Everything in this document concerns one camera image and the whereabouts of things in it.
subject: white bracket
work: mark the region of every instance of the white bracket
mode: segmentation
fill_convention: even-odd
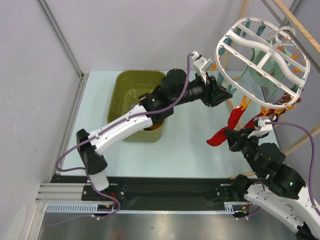
[[[272,124],[266,124],[271,123],[267,116],[257,116],[253,120],[255,123],[255,130],[248,135],[248,139],[253,136],[261,137],[273,130]]]
[[[204,83],[207,84],[206,72],[211,69],[211,67],[214,65],[214,62],[212,61],[211,58],[207,60],[203,56],[199,55],[197,51],[193,51],[192,53],[193,53],[193,56],[191,58],[194,60],[193,66],[194,66],[195,72],[196,74],[201,76]]]

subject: robotic arm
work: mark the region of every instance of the robotic arm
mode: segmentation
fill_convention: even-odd
[[[283,222],[299,240],[320,239],[320,215],[310,201],[309,190],[303,178],[283,164],[284,155],[276,144],[263,143],[268,117],[257,117],[255,128],[225,130],[229,150],[241,152],[258,178],[264,179],[265,191],[244,175],[238,175],[230,186],[236,199],[257,204]]]
[[[195,79],[191,82],[181,69],[172,69],[161,80],[154,91],[141,96],[140,103],[129,112],[101,127],[87,132],[81,129],[77,132],[77,143],[93,140],[80,146],[77,150],[90,176],[92,184],[98,191],[109,187],[105,174],[108,166],[103,154],[114,143],[117,143],[133,133],[161,123],[174,113],[171,107],[178,98],[177,105],[201,100],[205,106],[214,107],[232,98],[232,94],[218,85],[215,77],[209,76],[207,70],[213,65],[197,52],[193,52],[193,65],[196,70]]]

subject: white table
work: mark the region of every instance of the white table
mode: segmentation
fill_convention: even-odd
[[[90,132],[107,124],[111,95],[120,73],[90,72],[68,148],[76,144],[78,130],[84,128]],[[251,84],[250,87],[262,98],[259,87]],[[240,104],[242,97],[240,91],[235,92],[232,99],[235,106]],[[245,124],[259,112],[260,106],[252,102],[241,118],[242,123]],[[229,115],[225,103],[209,108],[198,100],[176,106],[158,142],[121,141],[113,145],[104,155],[108,162],[106,174],[117,177],[228,178],[250,172],[251,168],[242,154],[229,151],[227,141],[218,147],[206,143],[227,125]],[[277,143],[274,133],[260,140],[260,143],[264,142]],[[79,166],[83,163],[77,151],[71,152],[63,163],[63,169]],[[85,175],[81,170],[61,174]]]

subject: metal floor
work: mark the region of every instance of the metal floor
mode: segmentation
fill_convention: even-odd
[[[294,234],[261,210],[249,220],[231,215],[116,214],[95,220],[81,217],[64,224],[47,224],[75,214],[46,213],[38,240],[293,240]]]

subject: orange clothespin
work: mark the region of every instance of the orange clothespin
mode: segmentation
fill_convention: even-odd
[[[215,71],[216,68],[217,68],[217,64],[214,63],[213,66],[211,67],[211,71]]]
[[[291,105],[291,106],[287,106],[286,108],[285,108],[285,110],[286,111],[289,111],[289,110],[291,110],[291,109],[294,109],[295,107],[297,106],[297,104],[293,104],[293,105]]]
[[[262,113],[263,116],[266,116],[269,111],[270,111],[270,108],[261,106],[260,113]]]
[[[278,116],[279,116],[284,110],[285,110],[284,108],[275,109],[274,114],[278,114]]]
[[[288,41],[289,37],[287,37],[285,40],[284,40],[284,44]],[[282,51],[284,49],[284,45],[282,46],[278,46],[278,50]]]
[[[301,70],[296,67],[292,72],[293,72],[294,74],[296,74],[296,73],[299,73],[300,71],[301,71]]]
[[[247,96],[244,96],[242,98],[242,101],[240,104],[240,106],[242,107],[242,109],[241,109],[242,111],[244,111],[248,107],[248,105],[251,103],[251,99],[249,99],[249,101],[247,101],[247,102],[246,102],[246,99],[247,99]]]
[[[297,52],[298,52],[298,50],[299,50],[299,48],[296,48],[295,51],[294,51],[294,53],[292,54],[291,58],[292,58],[293,60],[296,60],[296,59],[298,59],[298,58],[300,58],[300,57],[302,56],[302,54],[300,54],[300,55],[298,55],[298,56],[296,55]]]

